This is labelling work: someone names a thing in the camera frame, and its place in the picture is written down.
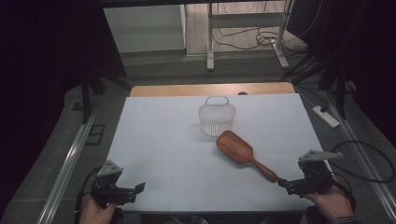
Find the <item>gray floor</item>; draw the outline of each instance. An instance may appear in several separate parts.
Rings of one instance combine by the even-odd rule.
[[[128,77],[123,77],[122,80],[132,86],[269,82],[279,80],[285,73],[285,70],[280,68],[272,51],[217,54],[215,71],[213,72],[205,70],[205,55],[184,56],[176,51],[125,54],[122,56],[128,75]],[[293,65],[299,62],[302,57],[289,56],[288,60]],[[301,85],[315,91],[318,88],[318,79],[319,76],[311,77]],[[99,104],[93,124],[106,125],[103,138],[99,144],[85,145],[82,149],[52,223],[73,223],[75,199],[83,179],[91,168],[104,163],[106,154],[110,149],[120,113],[129,91],[107,79],[103,79],[103,81],[106,86],[106,93],[101,96],[92,95],[92,100]],[[317,96],[304,91],[302,93],[314,105],[323,104]],[[1,223],[36,223],[82,121],[82,111],[72,111],[74,104],[81,102],[80,87],[69,91],[64,102],[64,112],[52,136],[43,148],[35,166],[21,184],[13,200],[8,204]],[[331,150],[335,145],[346,140],[340,128],[331,129],[311,111],[311,104],[306,101],[304,101],[304,104],[325,151]],[[353,128],[359,140],[379,147],[392,161],[396,161],[394,160],[396,158],[395,148],[361,113],[359,107],[354,103],[352,95],[346,96],[346,116],[347,122]],[[97,136],[89,136],[86,143],[97,141]],[[354,155],[348,152],[349,150],[349,147],[343,147],[346,157],[338,163],[354,172],[361,173],[361,168],[356,163]],[[370,150],[367,153],[379,171],[383,174],[389,173],[388,166],[378,155]],[[372,185],[350,175],[345,175],[345,177],[350,182],[357,198],[356,214],[362,223],[391,223],[381,202],[376,197]],[[387,184],[387,186],[392,192],[396,192],[395,181]],[[124,223],[139,222],[138,216],[127,216],[124,221]]]

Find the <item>white table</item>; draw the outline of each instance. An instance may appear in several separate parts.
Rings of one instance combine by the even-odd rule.
[[[140,213],[303,211],[312,205],[267,181],[252,165],[234,163],[200,130],[198,108],[207,96],[129,97],[108,159],[123,167],[118,186],[146,182]],[[298,157],[321,150],[300,96],[228,96],[236,107],[233,131],[255,158],[288,180],[302,178]]]

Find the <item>cable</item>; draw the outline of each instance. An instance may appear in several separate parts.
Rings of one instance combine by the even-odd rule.
[[[349,184],[349,182],[347,182],[347,179],[346,179],[343,175],[340,175],[340,174],[338,174],[338,173],[336,173],[336,172],[331,171],[331,173],[334,174],[334,175],[337,175],[337,176],[341,177],[341,178],[344,180],[344,182],[346,182],[350,194],[352,194],[352,187],[350,187],[350,184]]]
[[[220,45],[225,45],[225,46],[229,46],[229,47],[232,47],[232,48],[236,48],[236,49],[255,49],[255,48],[257,48],[258,46],[267,46],[267,45],[272,45],[272,41],[270,41],[269,43],[265,43],[265,44],[263,44],[262,42],[263,42],[263,39],[265,40],[265,39],[274,39],[274,40],[276,40],[276,38],[275,37],[264,37],[264,38],[259,38],[260,36],[261,36],[261,34],[265,34],[265,33],[267,33],[267,34],[275,34],[274,32],[260,32],[260,29],[261,28],[253,28],[253,29],[249,29],[249,30],[245,30],[245,31],[241,31],[241,32],[238,32],[238,33],[235,33],[235,34],[231,34],[231,35],[236,35],[236,34],[240,34],[240,33],[244,33],[244,32],[247,32],[247,31],[251,31],[251,30],[256,30],[257,29],[257,35],[256,35],[256,41],[257,41],[257,45],[256,46],[254,46],[254,47],[250,47],[250,48],[240,48],[240,47],[237,47],[237,46],[235,46],[235,45],[231,45],[231,44],[227,44],[227,43],[221,43],[221,42],[219,42],[213,35],[212,35],[212,38],[213,38],[213,40],[216,42],[216,43],[218,43],[218,44],[220,44]]]
[[[265,4],[264,4],[264,10],[262,11],[262,12],[265,12],[265,9],[267,8],[267,1],[265,1]]]
[[[367,177],[365,177],[365,176],[356,175],[356,174],[354,174],[354,173],[348,171],[347,169],[345,169],[345,168],[343,168],[343,167],[341,167],[341,166],[339,166],[339,165],[334,164],[334,163],[331,162],[331,161],[329,161],[329,164],[331,164],[331,165],[333,165],[334,167],[336,167],[336,168],[338,168],[338,169],[344,171],[345,173],[347,173],[347,174],[349,174],[349,175],[352,175],[352,176],[357,177],[357,178],[359,178],[359,179],[363,179],[363,180],[375,182],[375,183],[389,183],[389,182],[391,182],[391,181],[393,181],[393,180],[395,179],[396,171],[395,171],[395,167],[393,166],[391,160],[387,157],[387,155],[385,155],[385,153],[383,153],[382,151],[380,151],[377,147],[374,147],[374,146],[372,146],[372,145],[370,145],[370,144],[368,144],[368,143],[366,143],[366,142],[359,141],[359,140],[348,140],[348,141],[344,141],[344,142],[342,142],[342,143],[336,145],[336,146],[332,149],[332,152],[334,152],[337,148],[339,148],[341,145],[343,145],[343,144],[345,144],[345,143],[359,143],[359,144],[364,144],[364,145],[366,145],[366,146],[368,146],[368,147],[374,149],[375,151],[377,151],[377,152],[388,162],[388,164],[389,164],[389,166],[390,166],[390,169],[391,169],[391,171],[392,171],[392,174],[391,174],[390,178],[385,179],[385,180],[376,180],[376,179],[372,179],[372,178],[367,178]]]
[[[256,27],[256,28],[251,28],[251,29],[239,31],[239,32],[236,32],[236,33],[232,33],[232,34],[229,34],[229,35],[225,35],[225,34],[223,34],[223,33],[221,32],[221,29],[219,28],[219,32],[220,32],[221,35],[230,36],[230,35],[239,35],[239,34],[242,34],[242,33],[244,33],[244,32],[253,31],[253,30],[257,30],[257,29],[260,29],[260,28],[257,28],[257,27]]]
[[[277,6],[276,6],[276,1],[274,1],[274,6],[276,8],[276,11],[279,12],[279,10],[277,9]]]
[[[297,92],[301,95],[301,97],[303,97],[303,99],[305,99],[309,104],[311,104],[313,107],[315,107],[315,105],[312,104],[312,102],[310,102],[308,99],[305,98],[305,96],[303,96],[303,95],[301,94],[301,92],[297,89],[297,87],[295,87],[295,86],[293,86],[293,87],[294,87],[295,90],[297,90]]]
[[[322,102],[325,104],[325,106],[322,106],[322,108],[324,108],[324,107],[328,108],[328,107],[329,107],[329,103],[327,103],[327,101],[325,101],[323,98],[321,98],[316,92],[314,92],[314,91],[312,91],[312,90],[309,90],[309,89],[307,89],[307,88],[305,88],[305,87],[302,87],[301,85],[300,85],[299,87],[301,87],[301,88],[303,88],[304,90],[309,91],[309,92],[311,92],[312,94],[314,94],[315,96],[317,96],[317,97],[319,98],[319,100],[322,101]]]
[[[82,197],[84,196],[85,186],[87,185],[87,182],[91,178],[91,176],[93,174],[99,172],[101,168],[102,168],[102,166],[95,167],[87,174],[87,176],[85,177],[84,183],[82,184],[81,189],[78,192],[78,196],[76,199],[76,206],[75,206],[75,223],[76,224],[79,222],[79,215],[81,212]]]

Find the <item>plastic basket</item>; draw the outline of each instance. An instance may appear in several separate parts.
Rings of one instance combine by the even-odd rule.
[[[208,100],[215,97],[225,98],[227,102],[225,104],[210,104]],[[199,108],[198,113],[201,121],[201,129],[208,135],[220,136],[233,127],[235,107],[230,104],[228,98],[225,96],[208,97],[205,104]]]

